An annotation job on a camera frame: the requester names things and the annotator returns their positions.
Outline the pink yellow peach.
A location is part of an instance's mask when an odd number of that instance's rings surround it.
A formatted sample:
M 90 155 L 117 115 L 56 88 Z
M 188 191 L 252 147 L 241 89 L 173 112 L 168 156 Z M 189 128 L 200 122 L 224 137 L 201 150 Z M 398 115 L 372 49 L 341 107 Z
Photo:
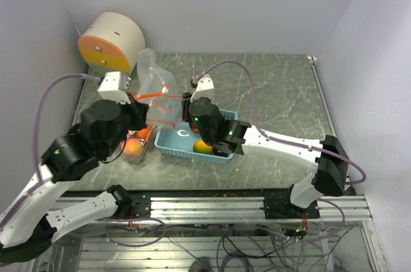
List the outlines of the pink yellow peach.
M 144 152 L 144 143 L 139 139 L 127 139 L 123 145 L 123 154 L 128 158 L 138 158 Z

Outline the spare clear plastic bag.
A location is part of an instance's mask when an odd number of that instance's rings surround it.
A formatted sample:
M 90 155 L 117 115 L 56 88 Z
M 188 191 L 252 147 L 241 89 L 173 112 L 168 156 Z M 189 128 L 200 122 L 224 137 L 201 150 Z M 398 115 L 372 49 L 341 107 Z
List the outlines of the spare clear plastic bag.
M 159 67 L 152 49 L 137 56 L 137 101 L 149 106 L 146 123 L 162 128 L 174 128 L 181 122 L 181 98 L 174 75 Z

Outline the dark purple mangosteen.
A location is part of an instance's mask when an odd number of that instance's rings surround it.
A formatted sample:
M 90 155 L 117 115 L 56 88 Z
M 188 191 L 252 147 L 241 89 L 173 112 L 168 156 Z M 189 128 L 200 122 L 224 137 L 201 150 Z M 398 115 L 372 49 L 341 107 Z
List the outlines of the dark purple mangosteen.
M 194 124 L 189 125 L 189 127 L 190 127 L 190 130 L 191 130 L 193 133 L 199 133 L 198 128 L 197 128 Z

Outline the yellow green mango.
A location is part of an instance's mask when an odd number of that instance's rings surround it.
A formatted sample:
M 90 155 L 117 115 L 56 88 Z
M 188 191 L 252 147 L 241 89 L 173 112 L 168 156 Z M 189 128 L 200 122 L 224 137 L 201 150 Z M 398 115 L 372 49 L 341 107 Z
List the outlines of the yellow green mango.
M 212 155 L 213 154 L 212 145 L 207 144 L 203 140 L 196 141 L 193 145 L 192 150 L 195 153 L 201 153 L 201 154 L 206 154 L 206 155 Z

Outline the clear orange zip bag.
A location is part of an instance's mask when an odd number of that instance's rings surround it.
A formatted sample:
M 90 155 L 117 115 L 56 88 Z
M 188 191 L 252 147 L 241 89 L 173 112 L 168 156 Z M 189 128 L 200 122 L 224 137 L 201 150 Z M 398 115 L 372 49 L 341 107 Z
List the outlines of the clear orange zip bag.
M 129 130 L 126 139 L 120 144 L 123 158 L 131 164 L 139 163 L 152 146 L 158 129 L 149 124 L 142 130 Z

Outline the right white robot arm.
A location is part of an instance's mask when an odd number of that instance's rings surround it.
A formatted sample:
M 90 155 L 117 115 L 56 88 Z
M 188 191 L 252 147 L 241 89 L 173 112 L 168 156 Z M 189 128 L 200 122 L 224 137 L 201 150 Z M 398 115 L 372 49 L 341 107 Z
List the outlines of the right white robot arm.
M 218 155 L 270 157 L 308 170 L 300 182 L 275 191 L 262 208 L 267 217 L 301 217 L 319 198 L 344 194 L 347 154 L 336 137 L 308 140 L 261 130 L 253 124 L 224 117 L 209 98 L 193 99 L 189 92 L 183 94 L 181 103 L 183 121 Z

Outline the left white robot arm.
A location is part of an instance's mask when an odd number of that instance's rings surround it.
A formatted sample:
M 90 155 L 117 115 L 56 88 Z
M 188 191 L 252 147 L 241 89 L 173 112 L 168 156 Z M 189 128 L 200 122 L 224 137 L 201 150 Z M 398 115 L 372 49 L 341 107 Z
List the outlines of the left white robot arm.
M 101 99 L 81 113 L 81 120 L 58 137 L 42 155 L 34 174 L 1 214 L 1 265 L 31 261 L 54 242 L 91 221 L 123 219 L 132 198 L 120 185 L 97 197 L 50 212 L 53 204 L 86 173 L 105 162 L 130 130 L 146 128 L 149 106 L 130 98 L 121 105 Z

